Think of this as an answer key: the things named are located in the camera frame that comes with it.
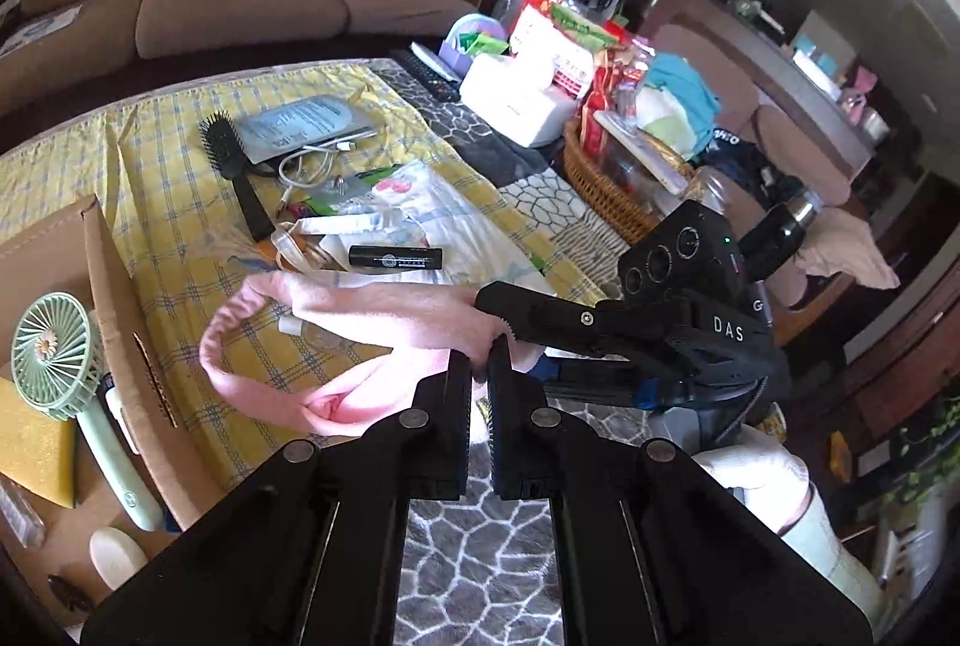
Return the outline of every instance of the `camera lens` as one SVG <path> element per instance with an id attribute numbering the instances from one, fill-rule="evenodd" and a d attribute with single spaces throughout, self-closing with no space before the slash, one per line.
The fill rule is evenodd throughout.
<path id="1" fill-rule="evenodd" d="M 681 259 L 692 259 L 700 249 L 700 235 L 692 226 L 685 226 L 677 235 L 677 253 Z"/>
<path id="2" fill-rule="evenodd" d="M 670 251 L 664 245 L 656 246 L 647 256 L 647 274 L 654 283 L 662 283 L 670 277 L 670 267 L 673 259 Z"/>
<path id="3" fill-rule="evenodd" d="M 623 281 L 627 293 L 637 293 L 643 285 L 643 273 L 637 267 L 631 267 L 627 272 L 627 277 Z"/>

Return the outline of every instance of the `handheld fan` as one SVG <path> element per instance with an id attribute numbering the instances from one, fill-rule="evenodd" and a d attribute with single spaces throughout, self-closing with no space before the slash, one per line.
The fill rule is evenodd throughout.
<path id="1" fill-rule="evenodd" d="M 120 445 L 97 399 L 103 371 L 100 335 L 68 293 L 41 296 L 13 333 L 11 370 L 20 396 L 51 418 L 76 418 L 113 493 L 141 530 L 163 524 L 163 512 Z"/>

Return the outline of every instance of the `black lip balm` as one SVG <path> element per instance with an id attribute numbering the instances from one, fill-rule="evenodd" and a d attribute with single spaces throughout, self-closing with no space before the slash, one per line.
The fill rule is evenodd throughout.
<path id="1" fill-rule="evenodd" d="M 440 269 L 440 248 L 393 248 L 384 245 L 350 245 L 347 260 L 351 267 L 386 269 Z"/>

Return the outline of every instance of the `black hair brush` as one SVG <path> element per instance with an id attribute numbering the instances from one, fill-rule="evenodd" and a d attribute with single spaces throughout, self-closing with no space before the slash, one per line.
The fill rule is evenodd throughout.
<path id="1" fill-rule="evenodd" d="M 240 209 L 243 211 L 247 228 L 255 243 L 270 243 L 270 235 L 275 232 L 274 221 L 263 209 L 256 191 L 247 177 L 247 170 L 251 167 L 247 154 L 243 152 L 240 139 L 234 129 L 233 121 L 227 112 L 215 112 L 206 120 L 200 122 L 200 136 L 203 138 L 203 147 L 210 158 L 213 168 L 220 173 L 224 180 L 233 182 L 233 191 L 237 194 Z"/>

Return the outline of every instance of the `pink towel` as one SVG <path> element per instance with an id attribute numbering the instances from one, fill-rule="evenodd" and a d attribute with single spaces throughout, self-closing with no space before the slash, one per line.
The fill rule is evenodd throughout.
<path id="1" fill-rule="evenodd" d="M 297 394 L 222 370 L 224 338 L 259 312 L 268 298 L 334 334 L 394 350 Z M 527 371 L 534 366 L 544 349 L 517 342 L 505 321 L 473 306 L 475 298 L 476 291 L 457 286 L 375 283 L 326 288 L 289 272 L 251 275 L 210 320 L 200 340 L 200 366 L 219 395 L 251 418 L 297 432 L 362 435 L 381 418 L 409 408 L 416 384 L 443 372 L 451 349 L 466 354 L 474 378 L 479 374 L 483 379 L 491 344 L 507 334 L 515 368 Z"/>
<path id="2" fill-rule="evenodd" d="M 843 89 L 837 104 L 847 113 L 847 120 L 854 126 L 859 125 L 863 110 L 867 106 L 867 93 L 877 84 L 877 75 L 867 67 L 857 67 L 853 84 Z"/>

